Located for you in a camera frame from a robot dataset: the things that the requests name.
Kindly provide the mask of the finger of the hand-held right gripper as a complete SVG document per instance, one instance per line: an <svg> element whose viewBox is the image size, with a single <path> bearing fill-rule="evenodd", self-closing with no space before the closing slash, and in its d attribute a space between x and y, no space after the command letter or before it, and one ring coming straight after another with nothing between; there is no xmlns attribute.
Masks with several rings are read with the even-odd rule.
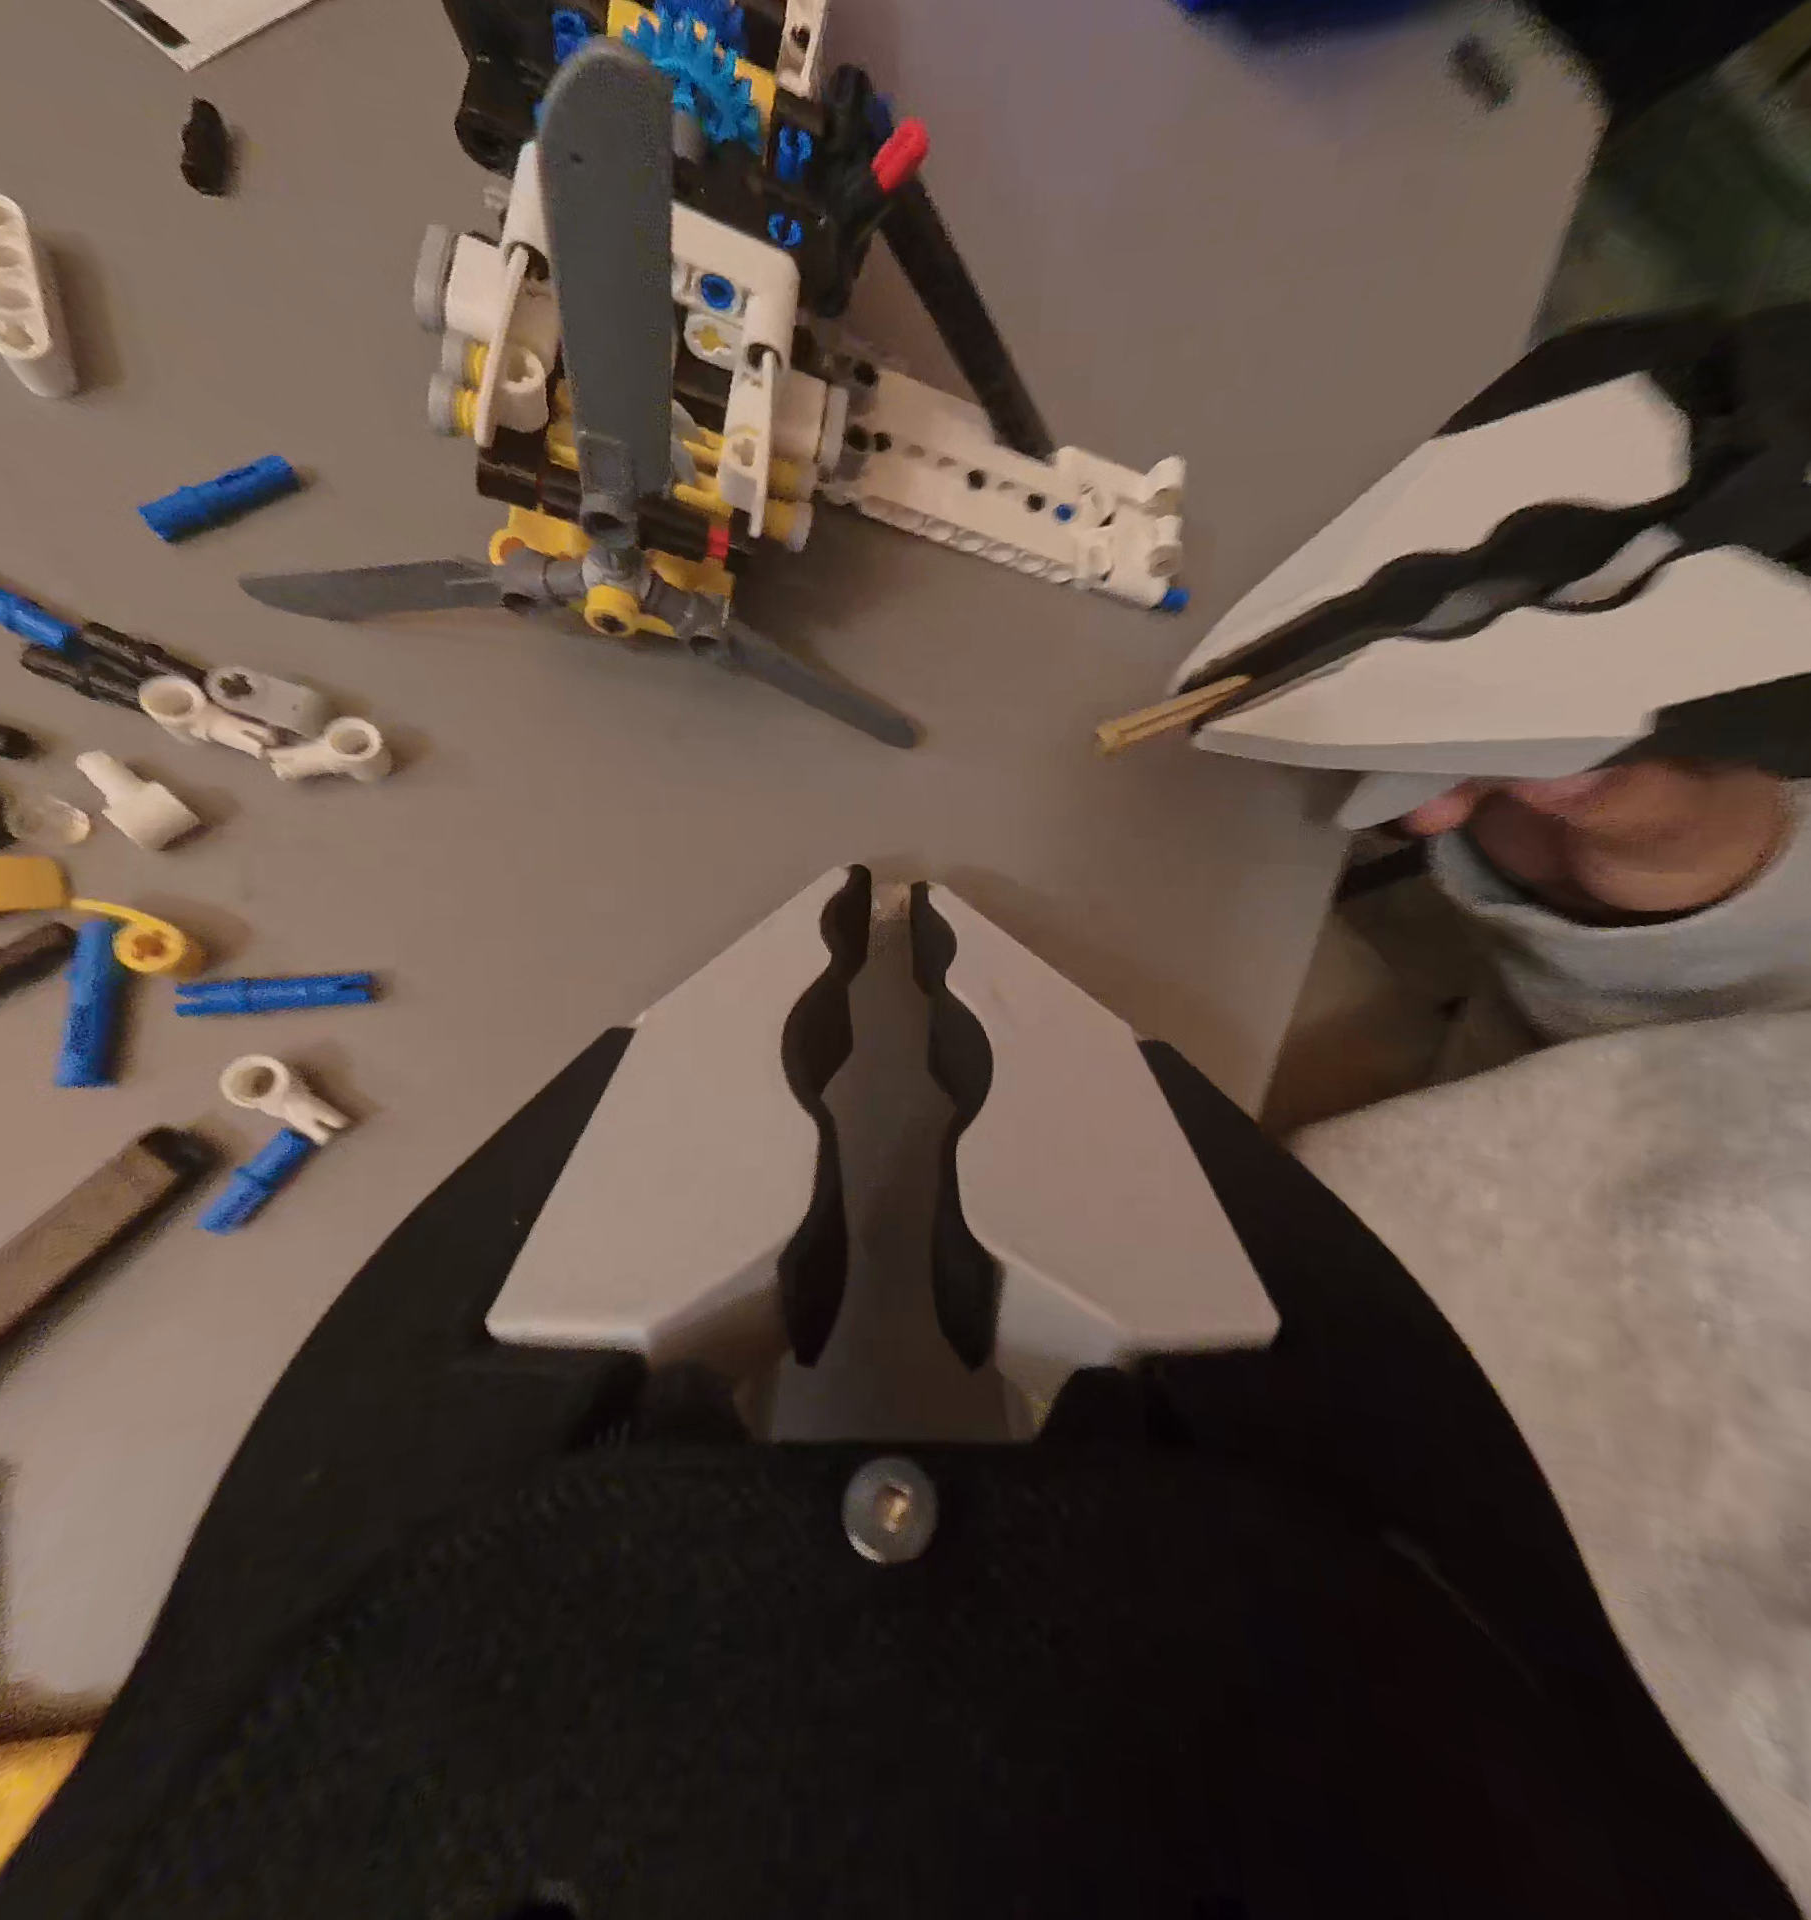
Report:
<svg viewBox="0 0 1811 1920"><path fill-rule="evenodd" d="M1633 510L1689 473L1691 423L1647 374L1619 375L1435 435L1247 588L1185 655L1171 688L1237 674L1289 621L1383 591L1421 616L1491 577L1493 533L1543 507Z"/></svg>
<svg viewBox="0 0 1811 1920"><path fill-rule="evenodd" d="M1611 609L1519 608L1471 636L1385 636L1213 717L1195 750L1351 774L1569 774L1661 708L1811 672L1811 577L1717 545Z"/></svg>

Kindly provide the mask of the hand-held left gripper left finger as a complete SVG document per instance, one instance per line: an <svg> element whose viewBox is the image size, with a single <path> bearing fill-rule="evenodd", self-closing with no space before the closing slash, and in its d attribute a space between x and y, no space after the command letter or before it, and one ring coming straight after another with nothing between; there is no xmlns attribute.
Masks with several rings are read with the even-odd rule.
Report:
<svg viewBox="0 0 1811 1920"><path fill-rule="evenodd" d="M869 867L831 867L637 1017L487 1307L495 1341L655 1369L817 1361L849 1264L823 1092L851 1053L869 908Z"/></svg>

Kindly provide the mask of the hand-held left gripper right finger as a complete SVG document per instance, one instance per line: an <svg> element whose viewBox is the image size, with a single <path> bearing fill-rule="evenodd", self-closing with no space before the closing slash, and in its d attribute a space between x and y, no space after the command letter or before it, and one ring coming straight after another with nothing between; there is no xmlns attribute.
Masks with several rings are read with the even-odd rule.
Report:
<svg viewBox="0 0 1811 1920"><path fill-rule="evenodd" d="M909 952L947 1104L933 1312L1013 1438L1081 1374L1267 1352L1279 1312L1133 1026L939 881Z"/></svg>

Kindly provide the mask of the tan lego axle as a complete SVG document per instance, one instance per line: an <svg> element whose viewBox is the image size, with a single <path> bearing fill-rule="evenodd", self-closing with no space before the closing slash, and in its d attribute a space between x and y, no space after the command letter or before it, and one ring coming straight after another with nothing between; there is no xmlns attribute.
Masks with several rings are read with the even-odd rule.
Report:
<svg viewBox="0 0 1811 1920"><path fill-rule="evenodd" d="M1227 710L1251 683L1249 675L1227 675L1109 717L1093 730L1093 743L1101 755L1117 755L1145 742L1177 731L1191 731Z"/></svg>

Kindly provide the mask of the lego plane model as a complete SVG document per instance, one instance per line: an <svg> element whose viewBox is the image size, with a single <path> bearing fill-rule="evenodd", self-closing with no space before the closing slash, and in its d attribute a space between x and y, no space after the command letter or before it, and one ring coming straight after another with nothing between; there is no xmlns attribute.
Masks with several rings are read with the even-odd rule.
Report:
<svg viewBox="0 0 1811 1920"><path fill-rule="evenodd" d="M1185 467L1055 440L921 182L919 118L821 68L825 3L445 3L497 230L431 227L429 398L505 510L481 558L241 580L331 623L547 616L677 648L895 750L917 725L757 632L817 505L1175 611Z"/></svg>

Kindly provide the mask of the person's right forearm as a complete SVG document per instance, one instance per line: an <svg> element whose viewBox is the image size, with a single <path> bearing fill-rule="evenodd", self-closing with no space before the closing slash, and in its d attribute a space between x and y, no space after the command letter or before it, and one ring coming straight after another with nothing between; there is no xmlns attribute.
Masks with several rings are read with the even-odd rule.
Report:
<svg viewBox="0 0 1811 1920"><path fill-rule="evenodd" d="M1495 875L1461 832L1435 842L1429 869L1537 1042L1811 1009L1811 785L1787 791L1781 847L1753 880L1677 918L1573 919Z"/></svg>

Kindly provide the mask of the black lego beam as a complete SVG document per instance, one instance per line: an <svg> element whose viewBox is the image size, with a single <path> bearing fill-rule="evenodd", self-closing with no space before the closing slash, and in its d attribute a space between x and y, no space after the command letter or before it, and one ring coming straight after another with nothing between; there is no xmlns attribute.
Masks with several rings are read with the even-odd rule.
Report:
<svg viewBox="0 0 1811 1920"><path fill-rule="evenodd" d="M0 1246L0 1352L165 1216L215 1164L213 1143L197 1130L149 1128L10 1236Z"/></svg>

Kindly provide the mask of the pile of loose lego pieces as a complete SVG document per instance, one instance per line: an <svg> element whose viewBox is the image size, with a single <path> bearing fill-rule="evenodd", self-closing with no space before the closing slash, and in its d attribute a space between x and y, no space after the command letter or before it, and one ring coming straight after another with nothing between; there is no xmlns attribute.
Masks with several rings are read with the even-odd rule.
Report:
<svg viewBox="0 0 1811 1920"><path fill-rule="evenodd" d="M311 685L241 666L197 670L171 650L101 621L72 623L0 584L0 627L22 643L20 661L87 702L125 708L173 739L223 747L285 782L375 782L389 774L389 743L367 717L333 710ZM0 725L0 757L30 757L28 731ZM78 896L48 857L8 857L30 827L0 800L0 918L44 914L46 924L0 948L0 998L48 971L64 971L66 1012L54 1085L111 1085L121 1051L123 995L133 977L169 977L185 1017L371 1004L371 971L201 977L193 940L143 909ZM219 1076L233 1107L273 1123L265 1143L231 1171L201 1228L229 1236L249 1224L351 1119L289 1064L263 1053L233 1059Z"/></svg>

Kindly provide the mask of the long blue lego pin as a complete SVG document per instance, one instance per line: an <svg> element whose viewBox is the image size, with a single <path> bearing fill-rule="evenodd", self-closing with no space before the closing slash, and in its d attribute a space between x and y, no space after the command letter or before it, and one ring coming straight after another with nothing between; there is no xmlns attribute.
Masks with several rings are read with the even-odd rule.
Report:
<svg viewBox="0 0 1811 1920"><path fill-rule="evenodd" d="M295 495L301 485L303 480L293 462L269 452L143 499L135 513L149 533L175 545L255 516Z"/></svg>

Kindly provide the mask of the white angled lego beam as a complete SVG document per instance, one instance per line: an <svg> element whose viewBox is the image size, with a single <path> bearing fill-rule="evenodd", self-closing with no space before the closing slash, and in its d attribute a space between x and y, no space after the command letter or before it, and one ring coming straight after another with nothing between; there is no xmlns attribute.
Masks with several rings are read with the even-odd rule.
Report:
<svg viewBox="0 0 1811 1920"><path fill-rule="evenodd" d="M64 402L80 391L50 253L34 236L22 203L2 191L0 360L38 398Z"/></svg>

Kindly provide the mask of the person's right hand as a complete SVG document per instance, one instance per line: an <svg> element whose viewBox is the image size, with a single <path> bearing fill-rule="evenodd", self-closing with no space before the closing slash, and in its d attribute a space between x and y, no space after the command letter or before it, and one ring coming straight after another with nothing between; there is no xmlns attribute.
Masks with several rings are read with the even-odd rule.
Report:
<svg viewBox="0 0 1811 1920"><path fill-rule="evenodd" d="M1519 898L1583 924L1673 919L1745 890L1785 846L1791 788L1769 774L1635 762L1559 780L1473 780L1397 820L1461 836Z"/></svg>

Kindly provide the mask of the zebra striped sticker sheet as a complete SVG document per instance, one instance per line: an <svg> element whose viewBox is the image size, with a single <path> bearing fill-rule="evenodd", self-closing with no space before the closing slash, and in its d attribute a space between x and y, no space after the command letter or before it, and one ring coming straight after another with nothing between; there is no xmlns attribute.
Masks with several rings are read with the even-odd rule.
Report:
<svg viewBox="0 0 1811 1920"><path fill-rule="evenodd" d="M183 73L293 18L311 2L103 2Z"/></svg>

